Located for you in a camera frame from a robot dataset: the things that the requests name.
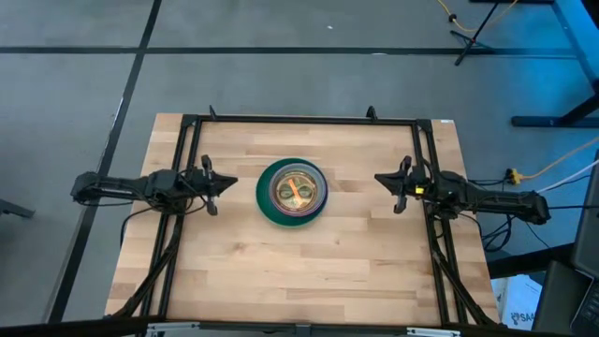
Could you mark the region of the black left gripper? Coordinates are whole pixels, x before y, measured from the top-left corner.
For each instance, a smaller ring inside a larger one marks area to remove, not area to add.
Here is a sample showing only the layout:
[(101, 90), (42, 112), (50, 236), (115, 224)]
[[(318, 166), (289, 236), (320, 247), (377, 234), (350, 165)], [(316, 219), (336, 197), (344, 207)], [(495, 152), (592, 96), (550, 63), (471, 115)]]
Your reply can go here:
[(203, 207), (212, 216), (218, 214), (214, 198), (238, 181), (237, 177), (214, 173), (212, 161), (207, 154), (200, 157), (201, 168), (191, 167), (185, 172), (184, 184), (191, 199), (203, 200)]

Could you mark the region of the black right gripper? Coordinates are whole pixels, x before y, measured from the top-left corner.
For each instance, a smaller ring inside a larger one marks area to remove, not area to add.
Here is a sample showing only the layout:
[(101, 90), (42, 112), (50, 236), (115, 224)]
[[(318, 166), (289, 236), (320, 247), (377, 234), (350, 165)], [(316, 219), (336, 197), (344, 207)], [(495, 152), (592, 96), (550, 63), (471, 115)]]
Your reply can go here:
[(393, 212), (402, 213), (407, 207), (407, 197), (429, 202), (435, 201), (433, 179), (426, 170), (412, 166), (412, 157), (407, 155), (400, 163), (399, 170), (393, 173), (376, 173), (376, 181), (382, 184), (391, 195), (397, 196)]

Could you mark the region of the large dark green plate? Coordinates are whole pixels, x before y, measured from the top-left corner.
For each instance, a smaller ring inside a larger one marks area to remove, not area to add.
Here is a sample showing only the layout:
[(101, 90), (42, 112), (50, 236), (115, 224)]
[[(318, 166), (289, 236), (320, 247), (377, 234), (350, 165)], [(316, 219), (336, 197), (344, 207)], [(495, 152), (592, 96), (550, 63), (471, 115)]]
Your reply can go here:
[(281, 227), (303, 227), (325, 208), (329, 187), (324, 173), (301, 158), (285, 158), (268, 166), (256, 185), (258, 209)]

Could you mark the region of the black desk foot bar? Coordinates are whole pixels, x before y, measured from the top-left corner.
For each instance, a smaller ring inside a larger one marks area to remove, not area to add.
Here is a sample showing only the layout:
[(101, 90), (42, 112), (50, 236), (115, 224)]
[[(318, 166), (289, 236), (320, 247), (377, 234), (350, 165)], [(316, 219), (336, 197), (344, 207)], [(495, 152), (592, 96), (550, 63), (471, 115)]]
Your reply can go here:
[(531, 253), (508, 256), (487, 263), (491, 279), (545, 271), (552, 261), (570, 265), (574, 244), (568, 243)]

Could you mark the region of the black tripod stand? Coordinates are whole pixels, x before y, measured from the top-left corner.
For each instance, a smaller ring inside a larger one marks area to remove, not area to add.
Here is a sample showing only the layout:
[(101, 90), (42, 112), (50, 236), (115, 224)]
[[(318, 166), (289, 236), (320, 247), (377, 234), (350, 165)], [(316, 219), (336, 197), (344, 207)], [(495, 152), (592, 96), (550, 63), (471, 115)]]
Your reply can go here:
[(480, 25), (478, 26), (477, 29), (475, 29), (474, 34), (472, 36), (467, 36), (466, 34), (468, 33), (468, 30), (465, 28), (460, 27), (460, 25), (457, 22), (457, 15), (451, 13), (449, 15), (449, 21), (453, 22), (462, 32), (465, 32), (466, 34), (462, 34), (458, 31), (455, 30), (451, 30), (450, 34), (453, 37), (457, 37), (460, 38), (463, 42), (464, 42), (464, 47), (462, 52), (460, 53), (460, 55), (458, 56), (458, 58), (456, 59), (456, 61), (454, 62), (455, 66), (459, 66), (461, 64), (461, 62), (463, 61), (463, 59), (465, 58), (465, 56), (468, 54), (468, 52), (476, 45), (481, 46), (484, 50), (490, 50), (490, 47), (484, 44), (481, 44), (479, 42), (477, 42), (477, 38), (480, 35), (481, 31), (485, 28), (485, 26), (488, 24), (490, 18), (492, 17), (493, 13), (495, 12), (496, 8), (499, 6), (498, 3), (495, 3), (494, 6), (491, 8), (491, 10), (489, 11), (488, 15), (486, 16), (486, 18), (484, 19), (484, 21), (482, 23), (480, 23)]

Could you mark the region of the white cardboard box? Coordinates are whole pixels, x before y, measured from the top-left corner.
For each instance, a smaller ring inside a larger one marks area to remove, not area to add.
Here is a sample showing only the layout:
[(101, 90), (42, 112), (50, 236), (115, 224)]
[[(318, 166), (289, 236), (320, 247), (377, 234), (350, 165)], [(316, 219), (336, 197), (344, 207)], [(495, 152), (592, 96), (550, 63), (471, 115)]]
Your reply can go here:
[(499, 317), (510, 329), (531, 330), (542, 286), (520, 274), (491, 281)]

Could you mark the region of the black monitor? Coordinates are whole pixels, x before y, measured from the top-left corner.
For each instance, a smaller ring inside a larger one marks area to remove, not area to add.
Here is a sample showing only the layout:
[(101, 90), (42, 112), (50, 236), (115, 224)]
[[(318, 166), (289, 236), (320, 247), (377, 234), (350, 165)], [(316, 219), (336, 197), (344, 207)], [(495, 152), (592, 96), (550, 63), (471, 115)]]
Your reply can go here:
[(573, 251), (549, 264), (533, 329), (599, 337), (599, 165), (592, 169)]

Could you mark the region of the black furniture foot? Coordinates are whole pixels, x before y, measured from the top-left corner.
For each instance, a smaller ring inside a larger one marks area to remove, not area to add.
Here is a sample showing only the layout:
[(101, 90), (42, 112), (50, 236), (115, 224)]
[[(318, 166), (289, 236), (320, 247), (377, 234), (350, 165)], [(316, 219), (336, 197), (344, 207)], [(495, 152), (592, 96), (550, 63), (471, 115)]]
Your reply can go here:
[(35, 211), (0, 198), (0, 215), (3, 214), (13, 214), (21, 218), (32, 218)]

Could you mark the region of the black aluminium table frame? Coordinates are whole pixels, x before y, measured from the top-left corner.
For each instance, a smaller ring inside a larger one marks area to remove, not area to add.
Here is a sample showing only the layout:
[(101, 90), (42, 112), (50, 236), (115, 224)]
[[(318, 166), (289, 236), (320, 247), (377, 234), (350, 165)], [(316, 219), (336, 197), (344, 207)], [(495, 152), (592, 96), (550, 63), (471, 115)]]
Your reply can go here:
[[(438, 120), (159, 114), (138, 148), (137, 175), (182, 170), (207, 154), (214, 169), (238, 181), (216, 201), (199, 202), (182, 220), (164, 220), (137, 203), (124, 232), (107, 313), (134, 293), (179, 227), (174, 264), (143, 309), (171, 321), (305, 324), (355, 328), (439, 327), (472, 322), (431, 259), (438, 242), (476, 303), (498, 316), (477, 225), (425, 217), (411, 200), (394, 198), (374, 175), (397, 169), (407, 155), (463, 171), (456, 126)], [(256, 185), (278, 160), (297, 157), (319, 167), (329, 185), (324, 211), (298, 228), (278, 226), (258, 209)]]

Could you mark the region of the blue desk frame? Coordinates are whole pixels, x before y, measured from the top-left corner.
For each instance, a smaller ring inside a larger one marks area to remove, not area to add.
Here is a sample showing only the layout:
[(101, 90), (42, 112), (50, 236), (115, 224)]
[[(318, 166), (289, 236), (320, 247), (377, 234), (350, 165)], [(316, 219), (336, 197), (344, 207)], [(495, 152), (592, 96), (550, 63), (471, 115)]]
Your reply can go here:
[(599, 28), (581, 0), (468, 0), (472, 36), (496, 8), (464, 60), (502, 61), (499, 89), (514, 127), (599, 129)]

